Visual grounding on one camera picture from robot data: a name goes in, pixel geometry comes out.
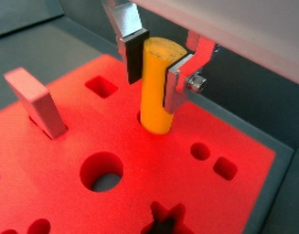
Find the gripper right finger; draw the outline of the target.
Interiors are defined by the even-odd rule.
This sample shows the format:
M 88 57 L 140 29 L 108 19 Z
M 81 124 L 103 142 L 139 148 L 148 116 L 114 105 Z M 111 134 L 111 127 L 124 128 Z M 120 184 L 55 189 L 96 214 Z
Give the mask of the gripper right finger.
M 163 107 L 170 114 L 184 104 L 187 90 L 199 94 L 206 87 L 207 79 L 200 71 L 211 60 L 216 43 L 190 30 L 186 46 L 192 53 L 184 55 L 166 70 Z

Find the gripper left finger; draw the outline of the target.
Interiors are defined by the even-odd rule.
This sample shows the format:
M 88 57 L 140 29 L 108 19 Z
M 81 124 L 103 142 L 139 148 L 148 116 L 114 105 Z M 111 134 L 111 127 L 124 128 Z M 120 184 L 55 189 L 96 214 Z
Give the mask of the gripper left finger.
M 116 33 L 127 80 L 134 84 L 142 79 L 143 45 L 150 31 L 143 27 L 138 7 L 130 0 L 102 0 L 107 17 Z

